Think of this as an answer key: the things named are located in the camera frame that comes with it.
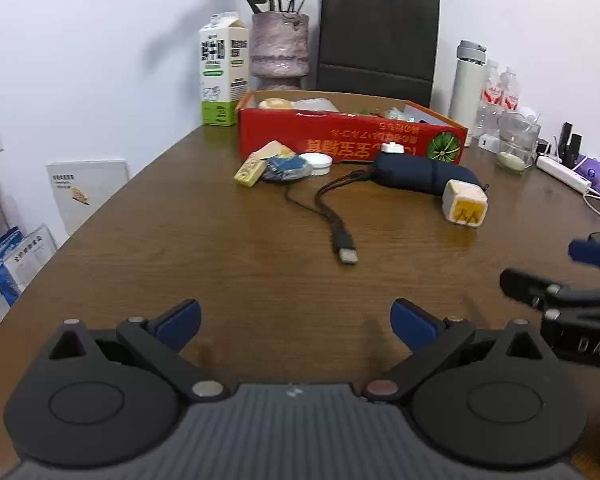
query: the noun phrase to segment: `wooden table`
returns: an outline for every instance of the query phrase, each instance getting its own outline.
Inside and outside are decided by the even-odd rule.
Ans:
[[[388,309],[408,298],[438,317],[485,328],[539,316],[503,297],[505,267],[600,286],[600,271],[573,263],[567,246],[600,230],[581,197],[542,171],[519,177],[472,148],[462,159],[490,184],[489,210],[474,230],[445,221],[439,199],[372,182],[327,200],[358,245],[355,267],[337,263],[316,215],[285,202],[279,186],[233,180],[234,128],[201,127],[109,200],[45,266],[0,325],[0,476],[16,463],[2,424],[7,396],[65,318],[112,328],[153,317],[183,298],[203,306],[203,326],[183,355],[229,384],[237,381],[364,383],[408,352]],[[296,186],[310,200],[327,177]],[[564,365],[589,407],[576,464],[600,478],[600,370]]]

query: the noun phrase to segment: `black cable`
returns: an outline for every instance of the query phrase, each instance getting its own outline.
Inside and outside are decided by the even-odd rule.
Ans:
[[[285,186],[285,199],[289,202],[293,202],[296,205],[306,209],[307,211],[311,211],[317,215],[323,217],[327,223],[329,224],[329,228],[331,229],[331,245],[333,247],[333,252],[335,252],[340,261],[343,264],[356,264],[358,262],[358,253],[356,251],[356,245],[353,241],[353,237],[347,231],[342,218],[329,206],[327,206],[323,201],[322,197],[339,187],[348,186],[353,182],[359,182],[361,180],[369,180],[372,176],[371,171],[367,170],[354,170],[351,173],[348,173],[344,176],[338,177],[330,182],[326,183],[322,186],[314,196],[314,203],[316,208],[308,206],[307,204],[303,204],[298,200],[294,199],[290,195],[292,184],[288,184]]]

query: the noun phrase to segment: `yellow sponge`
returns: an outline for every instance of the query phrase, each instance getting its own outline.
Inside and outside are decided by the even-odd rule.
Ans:
[[[235,174],[234,179],[243,186],[251,187],[258,181],[266,167],[266,160],[250,157],[244,161],[243,165],[241,165],[238,173]]]

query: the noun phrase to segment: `clear plastic bag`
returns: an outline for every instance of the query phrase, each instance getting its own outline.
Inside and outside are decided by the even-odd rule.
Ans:
[[[393,107],[390,110],[387,110],[384,114],[382,114],[382,116],[385,119],[393,119],[396,121],[406,121],[406,117],[404,116],[404,114],[398,110],[398,108]]]
[[[272,156],[267,159],[267,167],[262,174],[262,179],[267,182],[291,182],[309,176],[312,169],[304,158],[297,155]]]

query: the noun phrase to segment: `small white device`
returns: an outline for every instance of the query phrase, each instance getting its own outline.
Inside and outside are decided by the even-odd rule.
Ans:
[[[540,155],[538,160],[536,160],[536,166],[565,183],[567,186],[572,187],[580,194],[587,193],[591,188],[591,182],[589,180],[548,156]]]
[[[442,212],[454,224],[478,227],[487,214],[487,196],[480,186],[449,180],[442,194]]]
[[[483,134],[478,139],[478,146],[491,153],[498,153],[500,151],[500,138],[490,134]]]

